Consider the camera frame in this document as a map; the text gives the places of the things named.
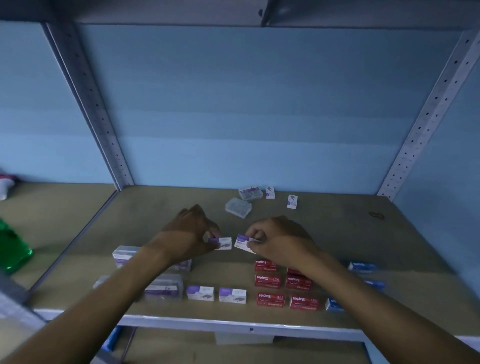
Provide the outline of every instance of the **red staple box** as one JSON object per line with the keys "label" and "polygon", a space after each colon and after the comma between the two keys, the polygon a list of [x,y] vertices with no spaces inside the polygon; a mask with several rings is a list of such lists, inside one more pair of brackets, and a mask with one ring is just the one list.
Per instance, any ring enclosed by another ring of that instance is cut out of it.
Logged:
{"label": "red staple box", "polygon": [[257,305],[267,307],[284,307],[285,296],[277,293],[260,292],[257,295]]}
{"label": "red staple box", "polygon": [[313,287],[313,282],[306,277],[287,276],[285,287],[291,290],[310,291]]}
{"label": "red staple box", "polygon": [[261,273],[255,274],[255,287],[274,288],[278,290],[281,285],[282,280],[279,276]]}
{"label": "red staple box", "polygon": [[276,272],[276,263],[269,260],[255,260],[255,272]]}
{"label": "red staple box", "polygon": [[319,302],[316,298],[292,295],[290,297],[290,309],[301,311],[318,311]]}
{"label": "red staple box", "polygon": [[287,269],[287,274],[292,276],[304,277],[304,275],[299,270],[292,269],[292,268]]}

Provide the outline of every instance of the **underside of upper shelf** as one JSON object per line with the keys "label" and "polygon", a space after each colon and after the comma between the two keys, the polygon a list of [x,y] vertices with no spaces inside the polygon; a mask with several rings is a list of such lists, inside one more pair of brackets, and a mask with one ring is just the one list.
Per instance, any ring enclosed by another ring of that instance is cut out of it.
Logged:
{"label": "underside of upper shelf", "polygon": [[[477,0],[51,0],[82,24],[472,29]],[[0,19],[50,21],[50,0],[1,0]]]}

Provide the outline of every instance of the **green object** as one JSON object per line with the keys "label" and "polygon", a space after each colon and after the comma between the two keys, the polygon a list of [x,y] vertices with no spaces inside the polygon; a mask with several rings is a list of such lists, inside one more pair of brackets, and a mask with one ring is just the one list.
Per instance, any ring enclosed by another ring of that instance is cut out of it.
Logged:
{"label": "green object", "polygon": [[12,274],[19,270],[32,255],[33,249],[0,219],[0,269],[7,274]]}

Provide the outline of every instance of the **wall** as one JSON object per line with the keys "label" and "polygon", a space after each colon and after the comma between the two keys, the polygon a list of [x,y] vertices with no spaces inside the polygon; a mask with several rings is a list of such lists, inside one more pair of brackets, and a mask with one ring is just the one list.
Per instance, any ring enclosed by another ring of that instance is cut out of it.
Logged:
{"label": "wall", "polygon": [[0,173],[112,183],[39,24],[0,22]]}
{"label": "wall", "polygon": [[459,33],[86,25],[136,184],[374,194]]}
{"label": "wall", "polygon": [[479,87],[477,64],[395,204],[480,297]]}

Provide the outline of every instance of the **forearm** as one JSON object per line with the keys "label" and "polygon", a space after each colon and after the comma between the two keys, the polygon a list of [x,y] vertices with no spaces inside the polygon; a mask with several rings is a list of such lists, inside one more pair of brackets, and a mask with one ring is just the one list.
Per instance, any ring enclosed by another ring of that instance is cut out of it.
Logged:
{"label": "forearm", "polygon": [[7,357],[12,363],[88,363],[131,304],[170,266],[165,255],[142,248],[77,305]]}
{"label": "forearm", "polygon": [[480,354],[472,348],[366,285],[329,254],[307,258],[302,272],[358,321],[390,363],[480,362]]}

